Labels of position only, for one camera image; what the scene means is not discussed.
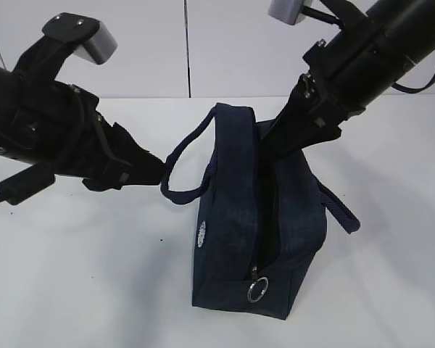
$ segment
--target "black robotic arm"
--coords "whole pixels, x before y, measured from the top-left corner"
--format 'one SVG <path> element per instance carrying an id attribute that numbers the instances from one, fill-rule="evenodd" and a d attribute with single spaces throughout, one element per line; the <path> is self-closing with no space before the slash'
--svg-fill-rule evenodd
<path id="1" fill-rule="evenodd" d="M 55 174 L 83 178 L 92 191 L 157 185 L 162 161 L 107 123 L 97 96 L 55 81 L 72 53 L 97 64 L 110 58 L 117 44 L 103 23 L 62 13 L 42 31 L 12 72 L 0 68 L 0 155 L 33 165 L 0 183 L 0 201 L 18 204 Z"/>

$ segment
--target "metal ring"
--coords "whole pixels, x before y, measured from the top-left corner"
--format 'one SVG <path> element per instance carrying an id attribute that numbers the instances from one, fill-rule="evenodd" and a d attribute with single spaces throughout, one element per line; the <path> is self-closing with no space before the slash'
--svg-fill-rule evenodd
<path id="1" fill-rule="evenodd" d="M 265 282 L 264 288 L 262 289 L 261 294 L 259 294 L 256 299 L 253 299 L 252 298 L 253 289 L 256 286 L 256 284 L 258 284 L 260 281 L 264 281 Z M 249 286 L 248 294 L 246 295 L 246 297 L 248 299 L 248 302 L 256 303 L 256 302 L 260 301 L 262 299 L 262 297 L 266 294 L 266 291 L 268 290 L 268 287 L 269 287 L 269 279 L 268 279 L 268 277 L 261 277 L 257 281 L 252 283 L 252 285 Z"/>

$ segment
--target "navy blue bag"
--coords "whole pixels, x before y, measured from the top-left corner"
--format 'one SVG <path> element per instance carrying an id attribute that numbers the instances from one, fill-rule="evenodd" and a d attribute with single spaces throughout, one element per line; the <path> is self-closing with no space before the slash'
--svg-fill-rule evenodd
<path id="1" fill-rule="evenodd" d="M 170 174 L 184 149 L 215 118 L 215 149 L 199 188 L 175 192 Z M 201 197 L 192 305 L 286 319 L 326 239 L 326 208 L 352 233 L 358 219 L 311 173 L 302 151 L 260 163 L 249 107 L 217 104 L 167 158 L 161 192 L 176 204 Z"/>

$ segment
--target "screw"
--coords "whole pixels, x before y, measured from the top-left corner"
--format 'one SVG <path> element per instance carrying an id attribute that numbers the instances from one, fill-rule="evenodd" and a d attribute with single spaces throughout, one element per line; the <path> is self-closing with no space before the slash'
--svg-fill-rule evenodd
<path id="1" fill-rule="evenodd" d="M 76 86 L 74 86 L 74 85 L 71 85 L 70 86 L 71 87 L 71 89 L 74 91 L 74 93 L 77 93 L 77 94 L 79 94 L 80 93 L 80 89 L 79 88 L 77 88 Z"/>
<path id="2" fill-rule="evenodd" d="M 3 156 L 6 153 L 7 153 L 6 149 L 3 147 L 0 147 L 0 156 Z"/>

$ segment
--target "zipper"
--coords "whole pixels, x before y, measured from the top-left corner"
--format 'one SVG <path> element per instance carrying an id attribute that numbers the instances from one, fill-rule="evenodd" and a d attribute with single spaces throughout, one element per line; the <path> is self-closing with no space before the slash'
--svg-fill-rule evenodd
<path id="1" fill-rule="evenodd" d="M 254 243 L 249 275 L 254 281 L 257 269 L 267 267 L 280 253 L 278 231 L 278 186 L 272 165 L 260 165 L 258 170 L 258 189 L 260 201 L 260 230 Z"/>

